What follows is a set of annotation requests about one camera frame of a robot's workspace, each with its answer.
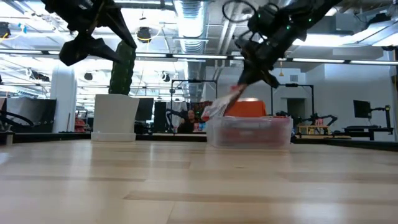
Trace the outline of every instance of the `workstation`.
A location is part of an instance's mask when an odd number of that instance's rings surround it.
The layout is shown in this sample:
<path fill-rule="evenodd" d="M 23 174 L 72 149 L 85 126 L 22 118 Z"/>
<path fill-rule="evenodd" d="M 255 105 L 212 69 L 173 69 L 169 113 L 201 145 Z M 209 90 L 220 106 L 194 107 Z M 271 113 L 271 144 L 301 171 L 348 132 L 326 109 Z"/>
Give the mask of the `workstation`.
<path fill-rule="evenodd" d="M 398 5 L 317 1 L 0 1 L 0 219 L 397 223 Z"/>

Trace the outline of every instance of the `camera on robot arm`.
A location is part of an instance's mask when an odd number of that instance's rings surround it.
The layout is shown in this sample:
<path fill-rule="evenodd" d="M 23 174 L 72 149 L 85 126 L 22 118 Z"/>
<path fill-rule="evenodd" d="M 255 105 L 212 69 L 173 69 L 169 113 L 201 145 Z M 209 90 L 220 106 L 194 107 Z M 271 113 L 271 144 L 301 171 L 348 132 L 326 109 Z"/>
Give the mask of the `camera on robot arm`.
<path fill-rule="evenodd" d="M 241 34 L 235 45 L 244 57 L 243 72 L 238 80 L 238 85 L 251 85 L 260 80 L 265 81 L 273 88 L 278 88 L 280 83 L 275 76 L 270 74 L 274 64 L 284 58 L 296 39 L 305 41 L 307 31 L 326 13 L 342 0 L 298 0 L 279 8 L 278 5 L 267 3 L 256 9 L 246 0 L 230 0 L 223 5 L 223 15 L 230 22 L 248 22 L 249 30 Z M 225 14 L 225 7 L 231 3 L 243 3 L 249 6 L 253 15 L 249 19 L 240 21 L 232 20 Z M 263 39 L 261 43 L 253 40 L 259 34 Z"/>

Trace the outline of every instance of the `clear plastic bin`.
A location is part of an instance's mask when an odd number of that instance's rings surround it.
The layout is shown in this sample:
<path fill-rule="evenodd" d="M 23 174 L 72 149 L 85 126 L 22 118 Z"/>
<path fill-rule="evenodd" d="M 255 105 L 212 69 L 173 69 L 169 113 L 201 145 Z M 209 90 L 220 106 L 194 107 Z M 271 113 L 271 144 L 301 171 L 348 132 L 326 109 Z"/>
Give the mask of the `clear plastic bin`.
<path fill-rule="evenodd" d="M 207 123 L 207 141 L 214 147 L 269 148 L 288 145 L 292 136 L 291 118 L 219 117 Z"/>

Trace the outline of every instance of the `ceiling duct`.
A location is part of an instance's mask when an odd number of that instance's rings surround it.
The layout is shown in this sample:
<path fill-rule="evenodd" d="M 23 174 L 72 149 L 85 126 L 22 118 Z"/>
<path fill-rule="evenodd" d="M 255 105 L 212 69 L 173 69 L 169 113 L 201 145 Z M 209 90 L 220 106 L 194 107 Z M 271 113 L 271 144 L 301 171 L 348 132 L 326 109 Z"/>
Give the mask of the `ceiling duct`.
<path fill-rule="evenodd" d="M 196 40 L 181 40 L 182 52 L 185 54 L 203 54 L 205 43 L 198 38 L 203 38 L 205 33 L 205 2 L 179 0 L 174 1 L 174 6 L 178 14 L 178 35 L 180 37 L 197 38 Z M 187 79 L 205 79 L 205 63 L 185 62 L 184 69 Z M 189 94 L 192 101 L 198 101 L 201 98 L 199 88 L 203 88 L 203 85 L 189 85 Z"/>

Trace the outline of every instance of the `wall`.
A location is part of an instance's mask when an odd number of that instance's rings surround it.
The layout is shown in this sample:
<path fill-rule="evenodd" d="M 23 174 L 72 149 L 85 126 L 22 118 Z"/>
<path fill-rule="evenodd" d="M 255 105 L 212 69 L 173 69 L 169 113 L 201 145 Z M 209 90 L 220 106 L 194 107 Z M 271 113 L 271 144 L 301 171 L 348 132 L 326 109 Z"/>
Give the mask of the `wall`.
<path fill-rule="evenodd" d="M 231 86 L 235 85 L 242 72 L 242 68 L 239 67 L 226 67 L 220 75 L 218 82 L 218 96 L 225 96 L 230 92 Z M 284 68 L 283 77 L 279 76 L 280 69 L 275 69 L 272 74 L 277 77 L 281 84 L 290 83 L 290 75 L 298 75 L 298 83 L 305 84 L 305 74 L 297 68 Z M 214 74 L 213 67 L 206 69 L 206 79 L 212 79 Z M 311 90 L 309 88 L 286 88 L 281 86 L 274 90 L 274 113 L 284 110 L 287 111 L 287 100 L 286 98 L 305 98 L 307 103 L 311 103 Z M 271 113 L 271 88 L 264 82 L 258 82 L 249 86 L 246 91 L 242 94 L 242 98 L 257 98 L 265 102 L 267 107 L 267 113 Z M 208 83 L 205 85 L 202 101 L 215 99 L 215 85 Z"/>
<path fill-rule="evenodd" d="M 380 60 L 388 60 L 388 56 L 385 55 Z M 320 116 L 332 114 L 338 117 L 338 121 L 331 127 L 332 131 L 342 131 L 344 127 L 354 125 L 386 126 L 383 111 L 373 112 L 371 123 L 367 119 L 355 118 L 353 100 L 370 101 L 372 108 L 392 106 L 394 101 L 389 67 L 320 65 L 306 74 L 306 81 L 315 86 L 315 111 Z M 391 118 L 391 124 L 395 126 L 394 111 L 391 111 Z M 378 133 L 376 140 L 394 141 L 395 136 Z"/>

